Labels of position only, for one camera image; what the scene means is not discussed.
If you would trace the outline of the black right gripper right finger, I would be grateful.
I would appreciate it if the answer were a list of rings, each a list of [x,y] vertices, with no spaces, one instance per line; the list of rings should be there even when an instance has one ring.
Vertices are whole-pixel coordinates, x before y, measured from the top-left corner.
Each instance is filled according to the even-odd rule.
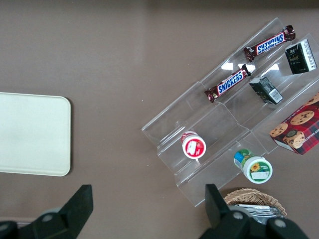
[[[211,227],[202,239],[248,239],[250,218],[237,210],[230,210],[216,185],[205,186],[205,209]]]

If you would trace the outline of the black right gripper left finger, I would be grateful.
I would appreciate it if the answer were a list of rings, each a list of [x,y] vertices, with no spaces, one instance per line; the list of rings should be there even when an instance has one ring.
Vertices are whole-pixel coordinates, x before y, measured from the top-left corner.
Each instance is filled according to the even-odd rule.
[[[82,185],[57,212],[41,215],[21,229],[22,239],[75,239],[93,212],[91,185]]]

